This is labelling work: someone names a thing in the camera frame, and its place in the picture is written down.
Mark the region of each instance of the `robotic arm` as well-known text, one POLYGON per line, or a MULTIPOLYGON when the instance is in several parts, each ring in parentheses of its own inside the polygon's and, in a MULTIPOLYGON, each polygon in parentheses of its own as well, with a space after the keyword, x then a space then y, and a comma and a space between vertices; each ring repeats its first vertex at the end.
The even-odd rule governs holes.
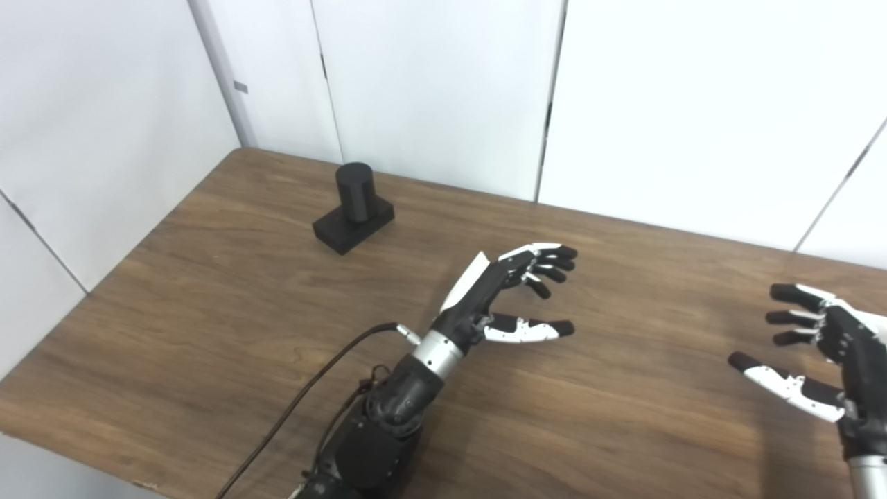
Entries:
POLYGON ((841 367, 843 390, 792 376, 742 352, 730 365, 789 404, 837 423, 858 499, 887 498, 887 317, 860 312, 835 295, 800 284, 774 284, 770 296, 805 310, 771 312, 771 324, 796 328, 773 336, 778 346, 816 346, 841 367))
POLYGON ((522 284, 549 298, 539 276, 564 282, 562 271, 575 267, 576 256, 574 249, 554 243, 528 244, 493 262, 478 254, 422 339, 398 328, 415 349, 352 407, 293 497, 387 497, 419 443, 426 409, 472 346, 484 339, 526 343, 573 334, 569 321, 526 320, 492 313, 490 305, 502 289, 522 284))

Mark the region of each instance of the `black object on table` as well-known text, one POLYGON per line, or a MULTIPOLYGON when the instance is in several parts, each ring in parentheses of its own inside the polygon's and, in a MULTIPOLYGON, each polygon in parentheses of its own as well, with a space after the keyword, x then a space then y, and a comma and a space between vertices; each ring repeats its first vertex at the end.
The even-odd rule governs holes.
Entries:
POLYGON ((341 205, 314 222, 314 235, 344 255, 394 219, 394 206, 376 195, 373 169, 362 162, 335 172, 341 205))

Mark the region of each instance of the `white wall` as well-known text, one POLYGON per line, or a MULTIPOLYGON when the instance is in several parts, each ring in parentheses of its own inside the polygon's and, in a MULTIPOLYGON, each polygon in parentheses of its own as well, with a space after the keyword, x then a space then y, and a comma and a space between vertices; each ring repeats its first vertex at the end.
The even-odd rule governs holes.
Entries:
POLYGON ((191 3, 244 145, 341 162, 311 2, 191 3))
POLYGON ((161 499, 160 495, 0 434, 0 497, 161 499))
POLYGON ((800 251, 887 269, 887 137, 883 131, 800 251))
POLYGON ((887 114, 887 3, 569 3, 539 200, 792 250, 887 114))
POLYGON ((64 267, 0 197, 0 379, 83 296, 64 267))
POLYGON ((0 3, 0 188, 91 289, 233 148, 185 0, 0 3))
POLYGON ((533 198, 561 0, 314 7, 346 162, 533 198))

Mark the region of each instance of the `black rectangular block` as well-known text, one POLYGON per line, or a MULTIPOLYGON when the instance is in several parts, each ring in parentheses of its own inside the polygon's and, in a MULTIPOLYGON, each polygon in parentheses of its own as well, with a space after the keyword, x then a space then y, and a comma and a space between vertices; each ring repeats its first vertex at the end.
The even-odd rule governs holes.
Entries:
POLYGON ((363 224, 347 220, 341 206, 338 206, 314 222, 314 235, 336 253, 340 255, 348 253, 364 239, 394 220, 394 206, 381 196, 376 196, 376 200, 379 203, 378 213, 363 224))

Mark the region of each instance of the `wood grain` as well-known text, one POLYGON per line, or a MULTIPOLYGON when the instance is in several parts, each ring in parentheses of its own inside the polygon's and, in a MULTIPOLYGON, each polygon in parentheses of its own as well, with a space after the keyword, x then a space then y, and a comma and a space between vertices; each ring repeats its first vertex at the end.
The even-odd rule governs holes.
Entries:
MULTIPOLYGON (((0 384, 0 431, 175 499, 207 499, 294 393, 358 332, 426 328, 478 250, 579 249, 541 301, 571 319, 539 345, 481 345, 428 416, 404 497, 850 497, 836 432, 726 365, 744 350, 835 382, 810 348, 771 346, 770 283, 887 312, 887 273, 379 174, 396 220, 345 257, 310 224, 333 165, 232 153, 0 384)), ((305 399, 231 498, 283 498, 322 428, 377 362, 379 335, 305 399)))

